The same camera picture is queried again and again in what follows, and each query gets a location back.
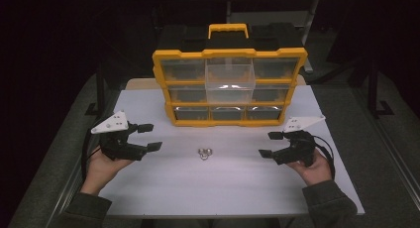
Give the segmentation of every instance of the yellow handle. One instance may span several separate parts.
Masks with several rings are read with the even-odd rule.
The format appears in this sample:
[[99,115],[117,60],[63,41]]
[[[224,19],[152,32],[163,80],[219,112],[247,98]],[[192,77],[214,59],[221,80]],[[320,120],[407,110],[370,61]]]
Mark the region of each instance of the yellow handle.
[[248,38],[248,28],[247,24],[244,23],[235,23],[235,24],[211,24],[209,26],[209,36],[211,38],[212,32],[238,32],[244,31],[245,37]]

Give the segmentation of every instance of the dark sleeve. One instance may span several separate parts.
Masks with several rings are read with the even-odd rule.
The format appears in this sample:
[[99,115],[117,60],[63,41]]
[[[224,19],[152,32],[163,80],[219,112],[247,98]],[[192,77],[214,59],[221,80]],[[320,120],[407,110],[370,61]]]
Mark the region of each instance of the dark sleeve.
[[105,198],[77,193],[68,207],[52,222],[52,228],[102,227],[111,201]]
[[303,188],[309,215],[315,227],[354,227],[356,205],[332,181],[323,181]]

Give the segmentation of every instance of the human hand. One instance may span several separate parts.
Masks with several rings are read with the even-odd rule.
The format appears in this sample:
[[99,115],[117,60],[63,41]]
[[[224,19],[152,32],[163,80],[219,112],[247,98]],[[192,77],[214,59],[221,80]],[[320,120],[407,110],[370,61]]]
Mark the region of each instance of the human hand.
[[314,151],[314,163],[308,168],[303,162],[292,162],[287,165],[297,171],[308,186],[333,179],[327,159],[318,150]]
[[99,191],[117,175],[118,171],[133,162],[119,159],[112,161],[102,153],[100,147],[97,147],[96,150],[99,151],[90,157],[86,180],[80,189],[80,192],[92,195],[98,195]]

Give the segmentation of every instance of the table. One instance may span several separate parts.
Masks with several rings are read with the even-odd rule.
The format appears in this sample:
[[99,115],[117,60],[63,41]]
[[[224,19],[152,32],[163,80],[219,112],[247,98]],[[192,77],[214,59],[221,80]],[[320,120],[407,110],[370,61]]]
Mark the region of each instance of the table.
[[[303,180],[288,166],[278,166],[259,154],[259,149],[277,151],[289,146],[287,141],[268,138],[268,132],[282,130],[281,126],[174,127],[163,103],[160,89],[121,91],[114,111],[124,110],[131,123],[155,125],[152,132],[132,134],[129,143],[162,142],[162,147],[120,171],[101,191],[101,196],[113,201],[108,215],[147,219],[307,214]],[[286,118],[320,115],[311,87],[297,86]],[[326,122],[306,131],[331,145],[336,183],[356,204],[358,213],[364,214]],[[202,161],[200,148],[211,148],[213,155]]]

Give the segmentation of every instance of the white triangular marker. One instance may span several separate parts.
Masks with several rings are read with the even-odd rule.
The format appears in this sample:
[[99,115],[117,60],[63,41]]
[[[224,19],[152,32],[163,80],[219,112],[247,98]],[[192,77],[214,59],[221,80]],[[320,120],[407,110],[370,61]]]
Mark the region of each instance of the white triangular marker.
[[103,121],[101,124],[92,128],[90,132],[92,134],[100,134],[104,132],[123,131],[128,128],[129,124],[127,122],[126,113],[119,111]]
[[283,132],[300,131],[323,120],[325,120],[323,115],[319,117],[290,117],[284,126]]

